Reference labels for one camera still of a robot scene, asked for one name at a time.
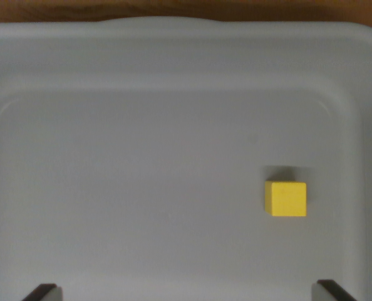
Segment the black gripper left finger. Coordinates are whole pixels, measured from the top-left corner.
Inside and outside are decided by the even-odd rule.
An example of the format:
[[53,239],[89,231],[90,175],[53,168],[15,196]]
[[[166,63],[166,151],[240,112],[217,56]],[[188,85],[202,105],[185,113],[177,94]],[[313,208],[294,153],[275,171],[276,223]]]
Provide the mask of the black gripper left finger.
[[62,288],[55,283],[42,283],[23,298],[23,301],[62,301]]

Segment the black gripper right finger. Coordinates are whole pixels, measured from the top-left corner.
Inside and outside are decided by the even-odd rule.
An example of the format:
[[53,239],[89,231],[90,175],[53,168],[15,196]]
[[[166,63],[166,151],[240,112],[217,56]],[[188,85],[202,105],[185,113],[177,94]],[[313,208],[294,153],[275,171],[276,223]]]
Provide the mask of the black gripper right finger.
[[312,301],[356,301],[342,286],[331,279],[318,280],[311,287]]

